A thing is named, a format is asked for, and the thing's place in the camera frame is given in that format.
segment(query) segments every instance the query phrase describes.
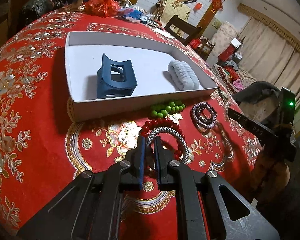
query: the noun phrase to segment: red tablecloth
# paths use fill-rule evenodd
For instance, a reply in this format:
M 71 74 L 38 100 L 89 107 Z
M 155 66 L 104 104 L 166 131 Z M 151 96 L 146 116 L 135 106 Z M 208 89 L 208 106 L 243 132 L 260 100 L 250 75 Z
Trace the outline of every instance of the red tablecloth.
M 64 67 L 69 31 L 123 33 L 174 44 L 218 82 L 191 48 L 121 19 L 58 11 L 16 34 L 0 48 L 0 221 L 12 233 L 81 171 L 106 170 L 122 160 L 136 146 L 149 113 L 145 109 L 91 122 L 71 121 Z M 218 112 L 216 127 L 207 133 L 195 128 L 189 114 L 192 105 L 203 100 Z M 255 137 L 238 123 L 225 121 L 224 102 L 216 91 L 184 103 L 187 108 L 169 118 L 184 131 L 191 153 L 188 165 L 202 172 L 215 169 L 236 188 L 243 187 L 260 150 Z M 177 146 L 170 135 L 162 139 L 167 148 Z M 174 192 L 159 192 L 148 174 L 143 190 L 125 197 L 121 239 L 176 239 L 176 227 Z

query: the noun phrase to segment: wooden chair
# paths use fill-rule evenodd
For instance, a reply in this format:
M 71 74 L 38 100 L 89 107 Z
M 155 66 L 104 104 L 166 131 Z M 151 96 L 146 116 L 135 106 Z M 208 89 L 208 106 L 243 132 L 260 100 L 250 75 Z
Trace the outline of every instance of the wooden chair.
M 188 34 L 188 37 L 185 39 L 180 37 L 170 28 L 171 25 L 174 25 L 175 27 L 179 28 L 180 30 Z M 178 41 L 180 41 L 185 46 L 187 46 L 189 42 L 192 41 L 193 39 L 196 39 L 199 36 L 200 31 L 202 30 L 202 27 L 194 27 L 190 23 L 181 20 L 176 14 L 172 16 L 172 18 L 164 28 L 168 33 L 170 33 L 173 37 L 175 37 Z
M 213 50 L 214 46 L 216 44 L 211 44 L 209 42 L 208 39 L 202 39 L 201 41 L 201 47 L 199 49 L 196 49 L 195 51 L 199 54 L 199 56 L 203 59 L 203 60 L 207 60 L 207 58 L 209 57 L 211 51 Z

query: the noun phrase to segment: red bead bracelet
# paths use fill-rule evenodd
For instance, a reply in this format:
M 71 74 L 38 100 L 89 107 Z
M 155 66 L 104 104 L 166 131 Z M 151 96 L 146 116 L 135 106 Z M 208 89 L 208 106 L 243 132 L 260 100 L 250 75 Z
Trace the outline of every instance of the red bead bracelet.
M 183 139 L 186 139 L 186 136 L 182 134 L 182 130 L 179 128 L 179 125 L 177 123 L 174 123 L 173 120 L 167 119 L 167 118 L 158 118 L 153 119 L 151 121 L 146 121 L 145 124 L 141 127 L 141 131 L 139 132 L 140 136 L 147 137 L 148 132 L 150 130 L 153 130 L 156 127 L 170 127 L 173 130 L 177 131 Z M 180 150 L 182 148 L 182 145 L 178 145 L 178 150 L 174 151 L 173 156 L 176 160 L 179 160 L 179 158 L 182 155 L 182 151 Z

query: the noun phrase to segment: bracelet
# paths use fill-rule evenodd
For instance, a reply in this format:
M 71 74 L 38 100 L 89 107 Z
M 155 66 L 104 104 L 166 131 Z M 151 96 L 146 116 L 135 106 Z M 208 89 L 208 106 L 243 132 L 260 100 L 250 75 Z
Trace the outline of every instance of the bracelet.
M 210 118 L 207 119 L 201 115 L 204 109 L 207 109 L 209 111 L 211 115 Z M 217 119 L 217 112 L 214 110 L 214 108 L 211 105 L 209 105 L 206 102 L 195 104 L 192 107 L 190 114 L 191 114 L 192 121 L 196 125 L 205 129 L 213 128 Z
M 228 108 L 230 107 L 230 103 L 229 103 L 229 101 L 227 101 L 226 103 L 225 103 L 225 120 L 226 121 L 229 121 L 230 119 L 229 119 L 229 113 L 228 113 Z
M 189 158 L 189 150 L 187 142 L 185 141 L 186 136 L 182 134 L 182 130 L 180 129 L 179 125 L 174 123 L 173 120 L 158 118 L 151 121 L 146 121 L 141 127 L 139 135 L 146 138 L 146 145 L 150 145 L 159 133 L 168 133 L 177 139 L 178 150 L 173 153 L 173 156 L 176 160 L 180 160 L 180 157 L 183 156 L 182 162 L 187 163 Z
M 189 159 L 188 146 L 187 146 L 185 140 L 182 138 L 182 136 L 176 130 L 173 130 L 170 127 L 157 127 L 157 128 L 154 128 L 149 133 L 149 135 L 146 139 L 146 145 L 150 145 L 152 143 L 152 141 L 154 140 L 154 138 L 159 133 L 168 133 L 168 134 L 171 134 L 174 138 L 177 139 L 177 141 L 178 141 L 178 150 L 175 151 L 174 157 L 175 157 L 176 160 L 179 160 L 181 155 L 183 155 L 182 162 L 184 164 L 187 164 L 188 159 Z
M 178 101 L 170 101 L 167 105 L 158 104 L 151 106 L 151 116 L 154 118 L 164 118 L 169 114 L 177 114 L 184 110 L 186 105 L 183 104 L 180 100 Z

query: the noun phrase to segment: red plastic bag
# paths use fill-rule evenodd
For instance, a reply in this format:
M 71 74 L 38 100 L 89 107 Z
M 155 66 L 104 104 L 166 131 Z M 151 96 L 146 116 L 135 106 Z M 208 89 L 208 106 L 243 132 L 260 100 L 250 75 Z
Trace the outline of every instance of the red plastic bag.
M 117 15 L 120 3 L 114 0 L 89 0 L 84 6 L 87 14 L 100 17 L 113 17 Z

